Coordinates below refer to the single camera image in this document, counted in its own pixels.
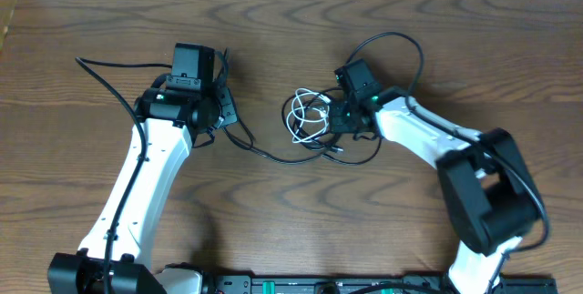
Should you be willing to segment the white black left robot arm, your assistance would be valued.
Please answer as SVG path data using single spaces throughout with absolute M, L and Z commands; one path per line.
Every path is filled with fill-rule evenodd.
M 128 154 L 93 228 L 47 270 L 54 293 L 209 293 L 210 276 L 187 263 L 151 270 L 156 232 L 176 175 L 200 134 L 237 122 L 226 51 L 178 43 L 169 73 L 134 105 Z

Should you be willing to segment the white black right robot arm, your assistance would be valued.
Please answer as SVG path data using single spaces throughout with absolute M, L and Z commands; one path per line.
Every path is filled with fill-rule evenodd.
M 420 106 L 410 93 L 383 88 L 363 61 L 335 70 L 343 100 L 332 105 L 334 134 L 366 133 L 407 148 L 433 167 L 460 245 L 446 273 L 454 293 L 491 293 L 501 268 L 540 220 L 541 196 L 515 140 L 504 129 L 460 127 Z

